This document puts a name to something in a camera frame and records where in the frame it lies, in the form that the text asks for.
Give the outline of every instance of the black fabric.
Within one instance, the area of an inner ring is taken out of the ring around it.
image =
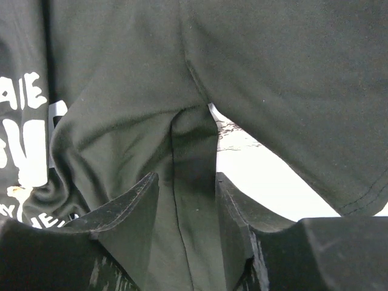
[[[388,200],[387,12],[356,0],[2,1],[0,213],[60,227],[157,172],[147,290],[224,290],[212,102],[338,213],[375,214]]]

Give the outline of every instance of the t-shirt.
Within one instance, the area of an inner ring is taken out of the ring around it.
[[[214,103],[338,213],[375,214],[387,17],[383,0],[1,1],[0,213],[61,227],[156,172],[147,290],[224,290]]]

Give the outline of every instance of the white graphic print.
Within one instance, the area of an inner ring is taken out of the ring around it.
[[[47,103],[47,98],[42,96],[42,90],[34,85],[39,79],[36,72],[26,73],[23,78],[19,79],[19,99],[15,93],[15,87],[12,79],[0,77],[0,105],[2,102],[8,103],[11,109],[24,110],[26,106],[31,109],[38,109]],[[67,112],[67,106],[64,101],[51,104],[48,107],[48,138],[52,136],[54,130],[53,118],[64,116]],[[0,139],[0,169],[4,169],[8,163],[5,148],[8,146],[14,165],[19,169],[18,186],[10,186],[7,189],[7,196],[16,199],[19,206],[16,210],[16,219],[23,222],[23,206],[29,199],[34,187],[40,187],[47,184],[48,167],[47,167],[47,150],[46,150],[46,124],[45,120],[28,120],[23,123],[22,131],[18,123],[11,119],[2,121],[7,141]],[[14,218],[16,206],[6,206],[0,204],[0,214]],[[47,228],[52,226],[61,227],[64,221],[59,223],[58,219],[41,213],[37,218],[31,219],[32,226],[37,228]]]

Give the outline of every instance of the shirt sleeve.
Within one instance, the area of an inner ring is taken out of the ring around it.
[[[206,101],[341,215],[388,200],[387,15],[387,1],[181,0]]]

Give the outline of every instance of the white surface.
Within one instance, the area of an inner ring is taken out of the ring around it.
[[[210,105],[219,128],[217,172],[246,195],[283,217],[339,216],[283,160]],[[377,214],[387,216],[388,207]]]

